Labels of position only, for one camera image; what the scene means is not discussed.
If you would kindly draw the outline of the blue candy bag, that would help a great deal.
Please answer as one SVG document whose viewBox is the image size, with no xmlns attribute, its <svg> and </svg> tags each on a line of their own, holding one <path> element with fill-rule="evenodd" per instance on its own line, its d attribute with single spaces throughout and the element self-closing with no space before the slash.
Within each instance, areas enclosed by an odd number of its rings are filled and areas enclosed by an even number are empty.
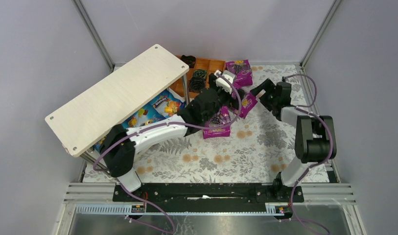
<svg viewBox="0 0 398 235">
<path fill-rule="evenodd" d="M 127 118 L 121 125 L 124 128 L 142 127 L 164 119 L 165 117 L 159 114 L 151 105 L 146 104 Z"/>
<path fill-rule="evenodd" d="M 162 116 L 169 118 L 186 106 L 184 98 L 167 88 L 149 101 L 149 104 Z"/>
<path fill-rule="evenodd" d="M 99 141 L 97 141 L 97 142 L 93 145 L 93 149 L 96 150 L 98 153 L 100 153 L 100 151 L 101 151 L 101 146 L 102 146 L 104 140 L 105 140 L 105 137 L 103 137 L 102 139 L 100 139 Z"/>
</svg>

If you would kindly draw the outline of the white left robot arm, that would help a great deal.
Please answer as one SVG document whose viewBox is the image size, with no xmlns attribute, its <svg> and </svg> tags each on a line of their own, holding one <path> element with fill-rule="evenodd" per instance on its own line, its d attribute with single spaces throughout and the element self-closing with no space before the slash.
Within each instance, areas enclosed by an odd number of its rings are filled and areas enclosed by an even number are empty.
<svg viewBox="0 0 398 235">
<path fill-rule="evenodd" d="M 118 179 L 124 191 L 136 191 L 141 187 L 141 180 L 133 167 L 136 154 L 172 138 L 232 125 L 230 121 L 211 127 L 209 122 L 223 106 L 241 103 L 242 95 L 234 85 L 235 80 L 233 73 L 218 70 L 210 75 L 209 88 L 173 116 L 141 127 L 125 129 L 120 124 L 115 125 L 100 145 L 96 162 L 104 160 L 107 172 Z"/>
</svg>

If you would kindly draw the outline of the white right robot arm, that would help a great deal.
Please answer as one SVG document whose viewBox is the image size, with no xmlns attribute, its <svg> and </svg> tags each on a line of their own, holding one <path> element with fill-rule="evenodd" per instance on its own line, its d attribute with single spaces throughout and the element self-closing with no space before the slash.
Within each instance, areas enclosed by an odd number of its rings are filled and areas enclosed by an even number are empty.
<svg viewBox="0 0 398 235">
<path fill-rule="evenodd" d="M 336 141 L 333 119 L 330 116 L 319 116 L 291 104 L 292 85 L 284 78 L 275 84 L 266 79 L 250 93 L 262 95 L 260 103 L 281 122 L 295 127 L 295 158 L 287 168 L 274 179 L 269 188 L 272 196 L 293 195 L 298 184 L 308 172 L 336 155 Z"/>
</svg>

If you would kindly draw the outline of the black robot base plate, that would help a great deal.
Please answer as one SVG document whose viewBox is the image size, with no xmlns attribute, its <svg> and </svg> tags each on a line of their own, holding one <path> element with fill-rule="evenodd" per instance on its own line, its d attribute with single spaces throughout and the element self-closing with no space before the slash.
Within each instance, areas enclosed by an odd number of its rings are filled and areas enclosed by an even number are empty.
<svg viewBox="0 0 398 235">
<path fill-rule="evenodd" d="M 113 191 L 113 202 L 137 202 L 138 198 L 157 205 L 156 210 L 255 210 L 263 204 L 285 204 L 304 202 L 301 187 L 291 196 L 272 196 L 271 183 L 145 183 L 128 194 L 120 185 Z"/>
</svg>

